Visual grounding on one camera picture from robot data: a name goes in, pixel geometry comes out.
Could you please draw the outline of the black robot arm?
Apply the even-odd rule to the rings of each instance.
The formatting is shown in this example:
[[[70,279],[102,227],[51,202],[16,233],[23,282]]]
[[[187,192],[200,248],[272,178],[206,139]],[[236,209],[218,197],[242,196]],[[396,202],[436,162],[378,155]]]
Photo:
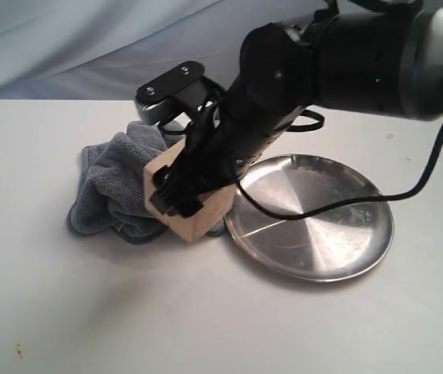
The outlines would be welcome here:
[[[152,205],[191,217],[200,197],[238,185],[250,164],[310,107],[430,121],[443,117],[443,7],[420,1],[363,1],[342,15],[336,2],[311,17],[252,30],[228,89],[184,62],[136,92],[136,103],[163,129],[186,114],[185,146],[154,174]],[[420,180],[394,200],[427,184],[443,145],[443,125]]]

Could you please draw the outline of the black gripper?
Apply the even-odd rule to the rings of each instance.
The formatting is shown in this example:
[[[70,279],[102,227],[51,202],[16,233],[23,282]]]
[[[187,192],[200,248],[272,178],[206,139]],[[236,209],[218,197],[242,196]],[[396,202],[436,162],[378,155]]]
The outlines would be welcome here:
[[[244,175],[302,112],[303,105],[281,105],[275,99],[261,105],[244,89],[228,90],[218,106],[219,125],[214,127],[214,116],[208,115],[203,132],[187,136],[172,166],[153,173],[150,202],[160,214],[192,217],[204,207],[199,195]]]

